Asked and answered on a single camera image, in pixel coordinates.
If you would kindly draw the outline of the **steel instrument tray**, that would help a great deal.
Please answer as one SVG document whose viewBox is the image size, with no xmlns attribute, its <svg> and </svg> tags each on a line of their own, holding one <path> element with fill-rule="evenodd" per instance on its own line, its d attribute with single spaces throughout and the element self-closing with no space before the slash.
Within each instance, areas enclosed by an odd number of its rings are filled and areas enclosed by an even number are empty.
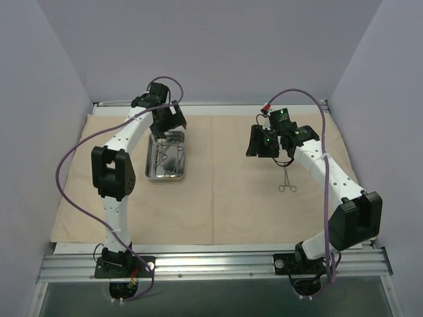
<svg viewBox="0 0 423 317">
<path fill-rule="evenodd" d="M 173 130 L 165 139 L 148 139 L 145 175 L 152 182 L 180 181 L 185 175 L 185 134 Z"/>
</svg>

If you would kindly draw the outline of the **steel forceps with ring handles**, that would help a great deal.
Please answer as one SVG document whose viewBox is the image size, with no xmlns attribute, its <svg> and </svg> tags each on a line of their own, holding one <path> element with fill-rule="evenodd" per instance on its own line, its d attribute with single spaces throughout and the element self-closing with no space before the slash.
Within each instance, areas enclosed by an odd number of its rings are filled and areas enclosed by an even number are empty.
<svg viewBox="0 0 423 317">
<path fill-rule="evenodd" d="M 284 167 L 284 183 L 278 186 L 278 190 L 279 192 L 285 192 L 286 190 L 289 190 L 292 193 L 295 193 L 297 191 L 296 186 L 292 185 L 289 180 L 287 167 Z"/>
</svg>

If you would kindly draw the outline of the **beige cloth kit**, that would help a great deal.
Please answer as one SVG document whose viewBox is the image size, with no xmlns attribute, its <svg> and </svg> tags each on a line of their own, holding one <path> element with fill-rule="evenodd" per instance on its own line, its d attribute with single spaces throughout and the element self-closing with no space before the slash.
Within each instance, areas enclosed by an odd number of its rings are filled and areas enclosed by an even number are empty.
<svg viewBox="0 0 423 317">
<path fill-rule="evenodd" d="M 128 200 L 134 244 L 298 243 L 323 229 L 323 190 L 298 162 L 288 167 L 295 193 L 279 192 L 284 172 L 272 159 L 246 157 L 255 115 L 187 117 L 186 172 L 181 181 L 145 175 L 149 132 L 131 154 L 136 174 Z M 65 193 L 104 218 L 93 187 L 91 151 L 113 132 L 82 144 L 73 157 Z M 106 229 L 61 199 L 52 242 L 104 242 Z"/>
</svg>

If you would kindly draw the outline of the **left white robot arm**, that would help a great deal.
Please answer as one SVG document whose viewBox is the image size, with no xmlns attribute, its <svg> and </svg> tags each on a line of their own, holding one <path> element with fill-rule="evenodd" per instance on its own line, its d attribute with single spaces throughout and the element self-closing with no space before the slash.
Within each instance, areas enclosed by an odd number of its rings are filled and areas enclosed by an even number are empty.
<svg viewBox="0 0 423 317">
<path fill-rule="evenodd" d="M 132 100 L 128 116 L 116 133 L 91 151 L 93 186 L 102 198 L 106 223 L 111 227 L 101 260 L 118 277 L 129 275 L 134 267 L 128 228 L 128 196 L 136 183 L 131 153 L 146 131 L 164 139 L 166 132 L 187 126 L 178 102 L 172 101 L 170 94 L 168 86 L 149 83 L 146 91 Z"/>
</svg>

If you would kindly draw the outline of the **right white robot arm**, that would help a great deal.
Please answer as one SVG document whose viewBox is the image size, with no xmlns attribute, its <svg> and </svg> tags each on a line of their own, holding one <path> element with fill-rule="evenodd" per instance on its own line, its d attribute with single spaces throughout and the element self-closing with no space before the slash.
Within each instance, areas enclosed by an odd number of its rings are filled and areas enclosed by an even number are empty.
<svg viewBox="0 0 423 317">
<path fill-rule="evenodd" d="M 299 127 L 286 108 L 273 110 L 267 104 L 259 114 L 265 122 L 251 127 L 246 156 L 276 159 L 285 151 L 289 161 L 282 167 L 298 162 L 324 191 L 324 229 L 297 244 L 295 268 L 307 273 L 317 260 L 375 238 L 380 232 L 383 200 L 353 181 L 330 156 L 325 133 L 309 125 Z"/>
</svg>

